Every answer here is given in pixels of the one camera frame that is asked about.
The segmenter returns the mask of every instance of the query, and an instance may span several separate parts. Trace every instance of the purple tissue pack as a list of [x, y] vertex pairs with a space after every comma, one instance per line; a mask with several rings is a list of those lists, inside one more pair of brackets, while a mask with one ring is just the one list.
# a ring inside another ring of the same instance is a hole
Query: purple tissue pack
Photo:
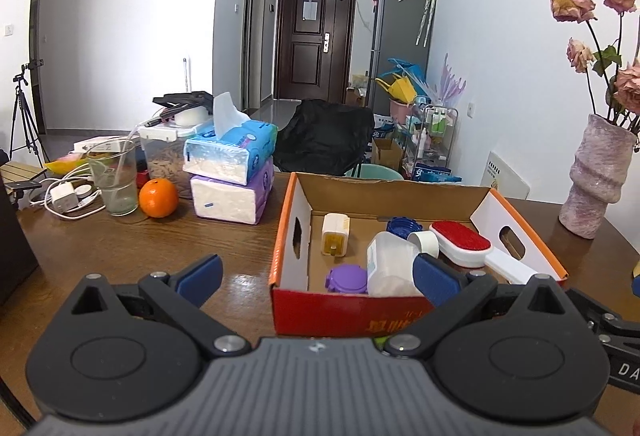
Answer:
[[257, 225], [272, 186], [272, 158], [266, 161], [247, 185], [194, 176], [191, 178], [193, 206], [199, 217]]

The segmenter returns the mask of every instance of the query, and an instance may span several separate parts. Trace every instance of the orange fruit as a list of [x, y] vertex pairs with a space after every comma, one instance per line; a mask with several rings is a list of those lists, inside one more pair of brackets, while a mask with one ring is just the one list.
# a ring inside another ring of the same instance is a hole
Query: orange fruit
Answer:
[[140, 189], [138, 203], [149, 217], [166, 217], [178, 208], [178, 189], [164, 178], [147, 181]]

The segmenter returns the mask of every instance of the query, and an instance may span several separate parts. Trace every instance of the ceramic vase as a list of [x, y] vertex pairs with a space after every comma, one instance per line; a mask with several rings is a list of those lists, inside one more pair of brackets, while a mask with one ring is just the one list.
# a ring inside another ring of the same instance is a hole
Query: ceramic vase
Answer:
[[593, 239], [609, 203], [620, 200], [622, 185], [638, 138], [603, 117], [591, 114], [569, 172], [574, 182], [560, 210], [560, 223]]

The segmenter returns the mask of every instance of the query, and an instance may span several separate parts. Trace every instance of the power adapter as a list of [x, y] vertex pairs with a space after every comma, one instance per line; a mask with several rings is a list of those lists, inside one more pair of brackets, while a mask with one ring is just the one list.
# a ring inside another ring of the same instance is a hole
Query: power adapter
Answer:
[[53, 209], [60, 213], [68, 212], [78, 206], [78, 195], [70, 181], [55, 185], [49, 190]]

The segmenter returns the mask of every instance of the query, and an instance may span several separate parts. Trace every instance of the baseboard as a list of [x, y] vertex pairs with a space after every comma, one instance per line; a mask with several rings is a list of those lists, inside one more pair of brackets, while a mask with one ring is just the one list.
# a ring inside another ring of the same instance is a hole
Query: baseboard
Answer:
[[126, 136], [129, 132], [103, 129], [47, 129], [47, 134], [52, 136]]

